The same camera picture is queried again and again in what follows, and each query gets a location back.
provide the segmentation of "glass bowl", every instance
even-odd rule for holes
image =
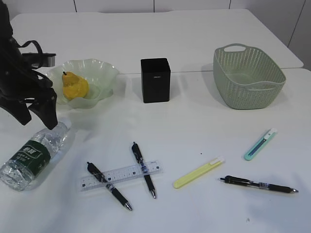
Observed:
[[[87,80],[88,94],[68,100],[63,94],[63,72],[70,71]],[[97,59],[71,60],[49,70],[46,76],[52,80],[57,93],[58,104],[68,104],[72,108],[92,108],[98,101],[112,95],[112,85],[119,71],[109,63]]]

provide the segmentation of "yellow pear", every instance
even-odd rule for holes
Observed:
[[[72,72],[63,72],[63,93],[68,100],[84,98],[89,90],[87,81]]]

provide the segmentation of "plastic bottle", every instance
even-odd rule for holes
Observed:
[[[0,179],[14,190],[24,190],[57,154],[70,127],[70,120],[62,118],[54,129],[37,132],[0,168]]]

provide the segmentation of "ruler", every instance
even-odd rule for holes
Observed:
[[[145,173],[142,173],[140,164],[103,172],[102,174],[107,180],[106,183],[99,182],[93,175],[84,176],[79,181],[79,190],[88,191],[95,188],[105,187],[110,183],[120,183],[136,178],[141,178],[144,175],[152,175],[163,172],[162,166],[158,160],[144,164],[148,168],[148,172]]]

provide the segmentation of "basket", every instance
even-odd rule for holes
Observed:
[[[225,51],[232,46],[244,50]],[[242,44],[215,50],[214,79],[220,95],[234,109],[267,107],[286,81],[282,70],[264,51]]]

